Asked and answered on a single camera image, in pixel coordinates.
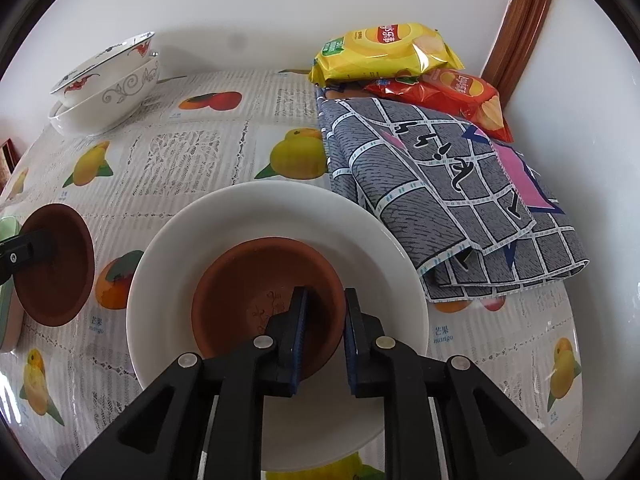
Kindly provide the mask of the green square plate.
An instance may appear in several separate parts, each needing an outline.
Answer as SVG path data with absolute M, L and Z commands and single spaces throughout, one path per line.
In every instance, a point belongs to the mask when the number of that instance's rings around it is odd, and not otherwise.
M 1 241 L 20 232 L 21 225 L 13 217 L 1 218 Z M 20 339 L 24 309 L 17 298 L 13 278 L 1 285 L 0 342 L 1 353 L 12 351 Z

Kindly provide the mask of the brown clay bowl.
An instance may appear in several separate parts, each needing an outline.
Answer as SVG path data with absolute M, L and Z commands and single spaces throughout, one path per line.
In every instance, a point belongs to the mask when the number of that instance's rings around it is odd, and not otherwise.
M 191 308 L 192 332 L 201 356 L 224 356 L 264 334 L 270 318 L 288 310 L 298 286 L 311 289 L 318 298 L 305 314 L 302 378 L 316 374 L 343 337 L 344 288 L 318 250 L 292 238 L 248 240 L 206 269 Z
M 86 222 L 64 204 L 38 208 L 21 228 L 46 246 L 18 270 L 13 281 L 24 310 L 37 323 L 62 326 L 85 305 L 94 278 L 94 252 Z

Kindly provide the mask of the red patterned book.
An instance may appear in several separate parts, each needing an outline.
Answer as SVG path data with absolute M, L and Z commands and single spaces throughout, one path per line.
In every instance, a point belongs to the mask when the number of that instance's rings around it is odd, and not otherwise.
M 20 156 L 15 151 L 11 139 L 6 139 L 0 145 L 0 188 L 4 188 L 11 179 Z

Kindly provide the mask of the fruit print tablecloth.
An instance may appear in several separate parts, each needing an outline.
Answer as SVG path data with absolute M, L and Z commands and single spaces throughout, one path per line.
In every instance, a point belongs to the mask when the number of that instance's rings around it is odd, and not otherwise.
M 180 210 L 210 192 L 259 180 L 272 148 L 292 129 L 317 123 L 316 94 L 302 75 L 240 70 L 161 82 L 138 110 L 99 136 L 66 138 L 45 128 L 1 196 L 3 217 L 24 222 L 61 203 L 84 218 L 94 247 L 85 307 L 48 327 L 24 318 L 20 340 L 1 358 L 1 411 L 29 463 L 60 478 L 72 461 L 141 392 L 145 379 L 194 349 L 196 278 L 161 281 L 147 307 L 127 310 L 100 283 L 118 257 L 143 250 Z M 328 177 L 305 182 L 303 206 L 286 226 L 274 182 L 250 208 L 254 235 L 295 237 L 314 246 L 361 309 L 386 333 L 435 359 L 464 354 L 576 462 L 582 383 L 550 401 L 552 350 L 573 338 L 565 286 L 555 282 L 444 313 L 416 298 L 418 285 L 398 249 L 361 214 L 337 219 L 323 206 Z

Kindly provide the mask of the large white ceramic bowl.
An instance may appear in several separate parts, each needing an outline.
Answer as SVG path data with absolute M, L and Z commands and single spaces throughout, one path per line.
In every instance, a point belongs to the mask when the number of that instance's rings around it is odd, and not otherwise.
M 130 117 L 155 88 L 160 74 L 160 54 L 131 74 L 72 107 L 56 102 L 49 122 L 61 136 L 95 136 Z

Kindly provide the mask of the blue patterned porcelain bowl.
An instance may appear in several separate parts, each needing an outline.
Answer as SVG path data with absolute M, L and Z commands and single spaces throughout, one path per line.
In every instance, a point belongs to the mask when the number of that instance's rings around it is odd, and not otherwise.
M 142 32 L 112 44 L 71 70 L 50 90 L 58 102 L 73 107 L 124 78 L 149 61 L 155 32 Z

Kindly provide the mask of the grey checked folded cloth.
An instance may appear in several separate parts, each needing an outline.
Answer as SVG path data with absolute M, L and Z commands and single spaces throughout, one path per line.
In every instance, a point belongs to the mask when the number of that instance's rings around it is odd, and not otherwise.
M 393 234 L 428 301 L 524 292 L 588 264 L 572 222 L 524 157 L 472 122 L 326 92 L 317 106 L 332 191 Z

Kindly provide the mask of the red chips bag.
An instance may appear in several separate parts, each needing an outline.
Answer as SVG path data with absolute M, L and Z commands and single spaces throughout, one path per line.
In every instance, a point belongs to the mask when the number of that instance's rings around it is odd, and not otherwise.
M 451 68 L 434 68 L 417 77 L 378 79 L 364 90 L 391 99 L 461 117 L 501 142 L 514 141 L 503 117 L 500 94 L 482 78 Z

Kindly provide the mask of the yellow chips bag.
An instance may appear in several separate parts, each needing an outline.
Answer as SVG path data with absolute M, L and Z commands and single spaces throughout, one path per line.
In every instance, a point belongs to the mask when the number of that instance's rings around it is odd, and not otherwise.
M 352 30 L 327 41 L 314 57 L 309 80 L 319 87 L 345 81 L 417 77 L 434 68 L 462 70 L 439 32 L 419 23 Z

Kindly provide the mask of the brown wooden door frame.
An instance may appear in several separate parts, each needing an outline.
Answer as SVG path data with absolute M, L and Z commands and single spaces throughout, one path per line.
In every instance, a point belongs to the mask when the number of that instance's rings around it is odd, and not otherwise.
M 509 103 L 544 27 L 552 0 L 510 0 L 482 78 Z

